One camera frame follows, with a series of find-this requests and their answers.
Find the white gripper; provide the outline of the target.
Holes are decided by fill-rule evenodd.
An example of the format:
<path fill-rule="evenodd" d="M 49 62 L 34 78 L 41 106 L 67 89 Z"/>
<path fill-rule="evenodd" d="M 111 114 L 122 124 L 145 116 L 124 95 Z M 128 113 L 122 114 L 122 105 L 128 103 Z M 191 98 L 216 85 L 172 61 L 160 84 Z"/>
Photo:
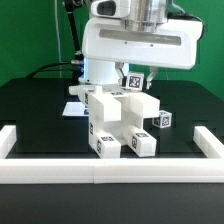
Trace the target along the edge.
<path fill-rule="evenodd" d="M 201 33 L 199 21 L 169 19 L 150 33 L 128 31 L 122 20 L 93 18 L 84 30 L 82 52 L 86 58 L 116 62 L 119 84 L 129 72 L 127 63 L 151 66 L 149 90 L 158 67 L 188 70 L 195 65 Z"/>

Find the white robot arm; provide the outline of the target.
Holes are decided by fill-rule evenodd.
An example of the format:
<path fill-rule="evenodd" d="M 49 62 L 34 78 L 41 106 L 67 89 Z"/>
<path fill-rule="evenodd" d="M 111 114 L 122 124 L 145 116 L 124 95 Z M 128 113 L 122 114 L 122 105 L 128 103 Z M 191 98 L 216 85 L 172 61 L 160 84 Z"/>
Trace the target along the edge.
<path fill-rule="evenodd" d="M 83 35 L 86 81 L 112 84 L 129 78 L 130 65 L 189 70 L 195 65 L 203 21 L 173 0 L 93 0 Z"/>

